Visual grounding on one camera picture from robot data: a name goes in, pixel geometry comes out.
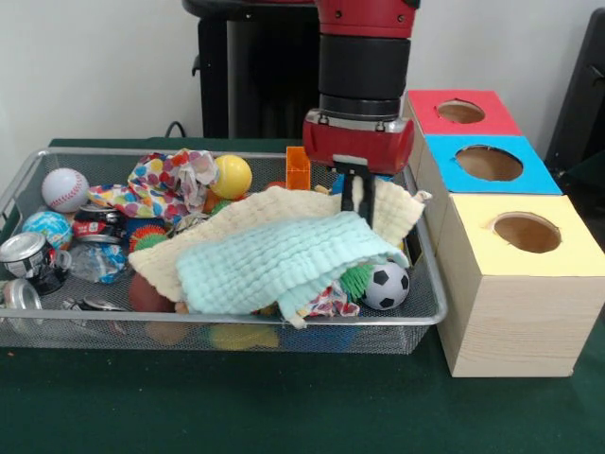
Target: orange ball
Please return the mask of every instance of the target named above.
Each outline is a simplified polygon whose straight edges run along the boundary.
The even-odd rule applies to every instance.
[[[210,213],[212,213],[212,210],[214,210],[216,204],[220,201],[222,201],[222,198],[220,198],[217,194],[208,189],[208,192],[206,192],[206,202],[204,203],[202,211],[205,214],[209,215]]]

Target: tin can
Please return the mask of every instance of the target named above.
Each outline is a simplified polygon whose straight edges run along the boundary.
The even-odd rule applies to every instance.
[[[119,244],[126,233],[126,216],[115,208],[88,203],[74,216],[72,229],[80,241]]]
[[[127,312],[127,310],[123,307],[113,305],[105,300],[101,300],[98,298],[83,298],[81,300],[74,300],[73,298],[68,298],[67,300],[61,303],[61,308],[63,310],[79,310],[79,311],[87,311],[87,310],[97,310],[103,312]],[[79,320],[73,319],[71,320],[73,324],[76,324],[80,328],[85,328],[87,332],[100,334],[100,332],[108,329],[113,334],[125,335],[126,328],[122,326],[122,324],[115,320]]]
[[[42,309],[42,301],[36,289],[25,279],[16,279],[7,283],[3,290],[6,309]],[[35,324],[42,324],[43,319],[9,318],[13,329],[20,334],[29,334]]]
[[[61,288],[71,267],[71,255],[55,251],[45,236],[25,232],[0,246],[0,262],[16,278],[27,279],[41,295]]]

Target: stacked wooden boxes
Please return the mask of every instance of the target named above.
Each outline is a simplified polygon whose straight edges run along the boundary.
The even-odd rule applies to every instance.
[[[450,300],[453,376],[566,376],[605,302],[605,255],[494,92],[411,91],[410,167]]]

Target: can lid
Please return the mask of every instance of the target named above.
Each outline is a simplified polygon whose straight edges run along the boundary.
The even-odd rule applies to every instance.
[[[112,206],[101,206],[97,205],[96,203],[86,203],[85,205],[80,206],[79,210],[88,211],[91,213],[119,213]]]
[[[86,235],[78,236],[81,243],[112,243],[119,244],[121,239],[111,235]]]
[[[0,262],[16,262],[31,257],[45,242],[45,236],[37,232],[12,236],[0,247]]]
[[[105,301],[102,300],[100,298],[89,298],[89,297],[85,297],[83,299],[84,304],[90,306],[93,309],[96,310],[108,310],[108,311],[114,311],[114,312],[127,312],[127,310],[124,307],[120,307],[120,306],[116,306],[112,303],[110,303],[109,301]]]
[[[25,279],[12,281],[7,296],[8,309],[42,309],[38,292]]]

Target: wire mesh basket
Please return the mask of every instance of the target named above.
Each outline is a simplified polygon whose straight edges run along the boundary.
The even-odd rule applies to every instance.
[[[123,183],[145,149],[49,148],[31,155],[0,199],[1,240],[19,233],[24,219],[44,210],[43,178],[59,167],[83,173],[91,185]],[[251,166],[251,191],[285,179],[285,155],[242,153]],[[312,185],[330,187],[335,175],[312,169]],[[415,190],[408,169],[394,179]],[[308,318],[297,330],[278,317],[254,315],[180,315],[142,312],[62,310],[68,299],[101,297],[130,309],[132,272],[114,284],[92,284],[68,277],[59,290],[42,297],[43,310],[0,309],[0,345],[40,348],[252,350],[284,352],[410,354],[429,326],[447,311],[442,281],[424,219],[408,237],[413,266],[410,292],[399,307],[376,311],[363,307],[359,317]],[[11,276],[2,270],[2,279]]]

